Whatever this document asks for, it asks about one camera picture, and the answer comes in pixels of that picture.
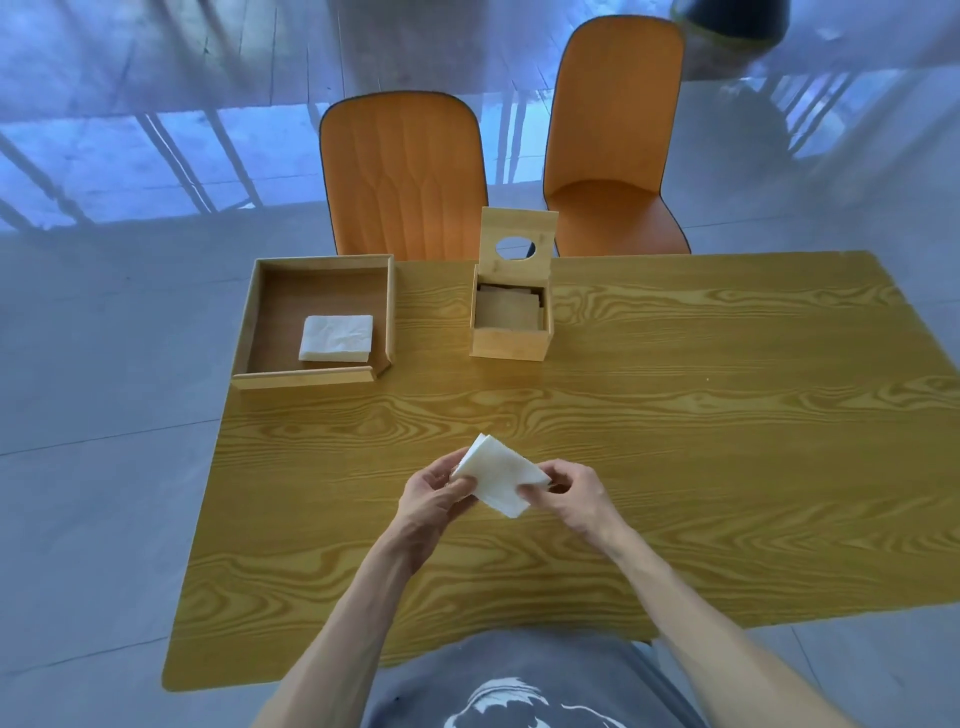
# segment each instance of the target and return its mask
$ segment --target floor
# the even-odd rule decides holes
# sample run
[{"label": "floor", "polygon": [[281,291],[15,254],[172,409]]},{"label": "floor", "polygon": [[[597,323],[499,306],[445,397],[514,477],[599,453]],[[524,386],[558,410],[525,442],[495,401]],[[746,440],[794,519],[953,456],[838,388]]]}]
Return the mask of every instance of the floor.
[{"label": "floor", "polygon": [[[960,363],[960,11],[793,5],[768,54],[691,39],[663,197],[698,255],[874,251]],[[243,726],[270,693],[169,694],[158,676],[252,260],[334,252],[314,132],[329,103],[457,93],[480,119],[492,204],[539,207],[571,29],[667,10],[3,4],[5,725]],[[754,634],[871,728],[960,724],[960,605]]]}]

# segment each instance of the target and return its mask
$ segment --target person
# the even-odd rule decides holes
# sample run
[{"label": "person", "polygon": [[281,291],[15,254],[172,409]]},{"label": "person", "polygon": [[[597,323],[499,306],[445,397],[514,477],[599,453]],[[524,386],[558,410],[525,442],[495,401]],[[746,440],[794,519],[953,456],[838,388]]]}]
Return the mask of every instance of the person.
[{"label": "person", "polygon": [[[596,633],[491,631],[377,674],[404,586],[476,501],[473,480],[450,482],[466,451],[407,481],[393,521],[254,728],[703,728],[651,659]],[[564,460],[540,468],[550,489],[517,491],[620,568],[714,728],[854,726],[688,587],[620,517],[591,468]]]}]

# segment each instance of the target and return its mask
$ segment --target dark object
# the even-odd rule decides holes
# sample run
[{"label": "dark object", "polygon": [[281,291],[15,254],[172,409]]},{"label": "dark object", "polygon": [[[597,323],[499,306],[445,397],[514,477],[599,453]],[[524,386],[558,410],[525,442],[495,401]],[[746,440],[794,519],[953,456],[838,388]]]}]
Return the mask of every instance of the dark object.
[{"label": "dark object", "polygon": [[776,45],[790,25],[790,0],[674,0],[670,15],[723,38]]}]

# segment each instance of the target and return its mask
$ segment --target wooden napkin holder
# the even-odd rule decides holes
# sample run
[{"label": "wooden napkin holder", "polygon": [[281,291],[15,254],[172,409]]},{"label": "wooden napkin holder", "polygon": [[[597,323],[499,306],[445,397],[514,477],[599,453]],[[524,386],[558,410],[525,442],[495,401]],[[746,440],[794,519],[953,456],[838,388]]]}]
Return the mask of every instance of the wooden napkin holder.
[{"label": "wooden napkin holder", "polygon": [[[233,357],[230,384],[238,389],[372,382],[394,359],[394,257],[260,258]],[[307,316],[373,316],[366,364],[300,361]]]},{"label": "wooden napkin holder", "polygon": [[[546,357],[553,338],[550,263],[557,217],[557,212],[544,210],[483,208],[480,261],[473,268],[470,356],[524,361]],[[496,244],[506,237],[530,240],[534,254],[520,260],[501,257]]]}]

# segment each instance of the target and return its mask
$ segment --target chair backrest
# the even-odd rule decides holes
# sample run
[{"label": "chair backrest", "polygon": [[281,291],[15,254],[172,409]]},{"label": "chair backrest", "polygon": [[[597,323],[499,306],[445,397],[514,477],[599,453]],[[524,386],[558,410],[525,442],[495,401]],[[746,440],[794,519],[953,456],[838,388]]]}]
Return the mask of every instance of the chair backrest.
[{"label": "chair backrest", "polygon": [[346,99],[320,124],[320,155],[340,255],[477,259],[487,204],[480,127],[444,93]]},{"label": "chair backrest", "polygon": [[683,61],[668,20],[606,15],[577,28],[557,75],[543,196],[586,180],[659,194]]}]

